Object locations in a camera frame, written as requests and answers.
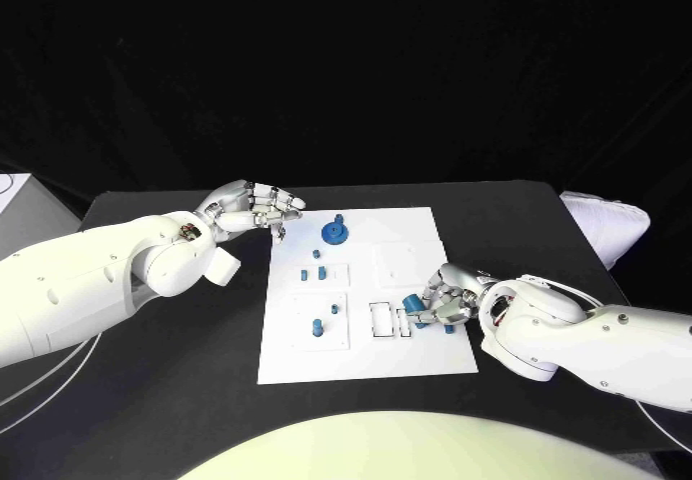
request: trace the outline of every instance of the blue object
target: blue object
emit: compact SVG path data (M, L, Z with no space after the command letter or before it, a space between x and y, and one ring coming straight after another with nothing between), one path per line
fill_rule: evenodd
M315 318L313 320L313 335L315 337L321 337L323 333L324 333L324 327L321 326L321 320Z
M415 295L415 293L402 300L402 303L403 308L406 309L406 315L415 312L422 312L425 310L425 305L422 304L421 299L418 298L418 295Z
M343 216L338 214L334 221L321 227L321 239L330 245L340 245L349 238L349 229L343 224Z

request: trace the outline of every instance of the black table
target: black table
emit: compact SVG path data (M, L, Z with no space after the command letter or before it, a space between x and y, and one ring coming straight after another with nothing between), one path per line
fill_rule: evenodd
M93 202L83 228L190 210L206 193L106 193ZM625 302L545 184L295 188L294 193L313 210L429 206L451 262L499 278L532 273L572 285L604 303ZM674 448L634 403L594 390L565 370L546 383L511 373L480 350L475 322L467 328L477 374L256 385L268 232L248 232L225 248L243 263L229 286L202 280L184 294L150 302L104 333L59 396L0 437L4 477L173 478L266 431L367 410L424 410L501 420L610 453ZM65 355L3 369L7 393L36 378L29 376L31 368L44 371ZM67 375L69 371L56 374L10 405L3 425Z

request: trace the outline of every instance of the black curtain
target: black curtain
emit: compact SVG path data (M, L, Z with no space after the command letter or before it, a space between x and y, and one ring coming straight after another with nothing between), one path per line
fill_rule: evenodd
M106 190L238 178L542 180L650 212L617 280L690 310L683 6L240 3L5 6L0 168L80 212Z

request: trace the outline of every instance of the white paper sheet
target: white paper sheet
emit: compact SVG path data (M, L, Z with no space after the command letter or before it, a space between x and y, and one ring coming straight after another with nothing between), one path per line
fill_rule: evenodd
M328 245L321 227L337 213L349 239ZM475 373L462 326L454 334L439 324L412 327L406 337L398 320L402 299L422 293L447 262L429 208L308 211L284 226L284 242L271 252L258 383ZM326 280L302 282L301 270L313 276L320 266ZM344 305L331 314L338 301ZM373 336L370 304L380 302L389 303L390 337ZM313 317L323 320L321 337L313 335Z

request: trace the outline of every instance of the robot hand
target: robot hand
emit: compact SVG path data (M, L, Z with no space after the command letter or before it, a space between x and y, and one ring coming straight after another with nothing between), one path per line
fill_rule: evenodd
M274 244L281 243L282 222L300 218L305 202L284 190L238 180L217 188L194 210L212 229L216 243L253 228L269 228Z
M217 247L253 228L298 219L305 203L239 180L194 212L171 212L93 228L20 250L0 261L0 367L85 341L157 297L204 276L220 286L240 262Z
M565 293L595 308L584 311ZM483 351L523 377L548 381L558 367L594 388L692 413L692 317L602 304L549 280L524 275L499 281L484 272L445 264L422 299L442 306L409 308L413 322L445 325L478 318Z

